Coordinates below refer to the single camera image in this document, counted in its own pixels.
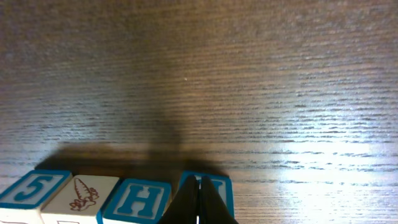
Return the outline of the wooden block red letter D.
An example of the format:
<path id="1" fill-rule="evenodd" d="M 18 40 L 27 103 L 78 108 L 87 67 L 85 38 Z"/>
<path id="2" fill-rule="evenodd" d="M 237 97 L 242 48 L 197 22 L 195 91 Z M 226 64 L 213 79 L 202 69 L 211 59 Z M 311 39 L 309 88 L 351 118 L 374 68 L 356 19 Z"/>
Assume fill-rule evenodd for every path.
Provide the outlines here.
<path id="1" fill-rule="evenodd" d="M 234 197 L 233 197 L 233 183 L 228 176 L 206 174 L 203 172 L 194 172 L 190 170 L 185 170 L 182 172 L 178 188 L 180 189 L 184 184 L 188 176 L 194 175 L 196 180 L 201 183 L 201 178 L 203 176 L 208 176 L 212 181 L 215 189 L 218 191 L 222 201 L 226 205 L 229 214 L 234 218 Z"/>

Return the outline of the wooden block yellow side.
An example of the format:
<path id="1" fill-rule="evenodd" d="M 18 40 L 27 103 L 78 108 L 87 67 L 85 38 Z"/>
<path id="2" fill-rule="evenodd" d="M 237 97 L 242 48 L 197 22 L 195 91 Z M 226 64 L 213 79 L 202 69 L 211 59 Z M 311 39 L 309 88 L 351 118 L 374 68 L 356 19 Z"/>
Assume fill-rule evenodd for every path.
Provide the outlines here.
<path id="1" fill-rule="evenodd" d="M 41 211 L 45 224 L 100 224 L 120 178 L 76 175 Z"/>

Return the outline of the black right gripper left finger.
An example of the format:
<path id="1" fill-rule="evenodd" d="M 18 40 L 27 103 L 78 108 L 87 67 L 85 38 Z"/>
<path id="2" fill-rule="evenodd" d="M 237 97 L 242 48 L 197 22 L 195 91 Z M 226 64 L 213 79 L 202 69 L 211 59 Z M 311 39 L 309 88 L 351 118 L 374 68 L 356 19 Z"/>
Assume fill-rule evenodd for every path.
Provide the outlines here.
<path id="1" fill-rule="evenodd" d="M 158 224 L 196 224 L 199 184 L 194 175 L 185 179 Z"/>

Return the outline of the wooden block number five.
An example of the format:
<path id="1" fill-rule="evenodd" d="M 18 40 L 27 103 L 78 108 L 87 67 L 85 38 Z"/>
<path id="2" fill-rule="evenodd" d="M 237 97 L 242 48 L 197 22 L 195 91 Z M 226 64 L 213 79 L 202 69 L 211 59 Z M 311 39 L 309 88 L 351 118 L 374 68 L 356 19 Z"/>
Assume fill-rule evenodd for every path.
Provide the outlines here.
<path id="1" fill-rule="evenodd" d="M 68 170 L 32 170 L 1 193 L 1 224 L 40 224 L 41 210 L 72 179 Z"/>

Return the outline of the wooden block letter H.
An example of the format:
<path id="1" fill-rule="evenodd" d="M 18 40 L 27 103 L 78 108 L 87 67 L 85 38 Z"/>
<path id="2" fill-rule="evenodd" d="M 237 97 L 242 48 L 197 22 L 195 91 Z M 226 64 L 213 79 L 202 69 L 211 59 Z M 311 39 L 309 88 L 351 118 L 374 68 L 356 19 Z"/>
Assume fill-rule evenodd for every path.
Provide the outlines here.
<path id="1" fill-rule="evenodd" d="M 99 224 L 158 223 L 171 200 L 171 185 L 142 179 L 119 181 L 96 215 Z"/>

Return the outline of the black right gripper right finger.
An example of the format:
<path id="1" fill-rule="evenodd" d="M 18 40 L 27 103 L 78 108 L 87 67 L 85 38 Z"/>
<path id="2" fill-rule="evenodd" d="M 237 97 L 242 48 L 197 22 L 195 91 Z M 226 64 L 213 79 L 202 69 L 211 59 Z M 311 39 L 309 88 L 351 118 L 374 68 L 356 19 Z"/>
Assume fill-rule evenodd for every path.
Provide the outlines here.
<path id="1" fill-rule="evenodd" d="M 238 224 L 208 176 L 201 178 L 199 203 L 200 224 Z"/>

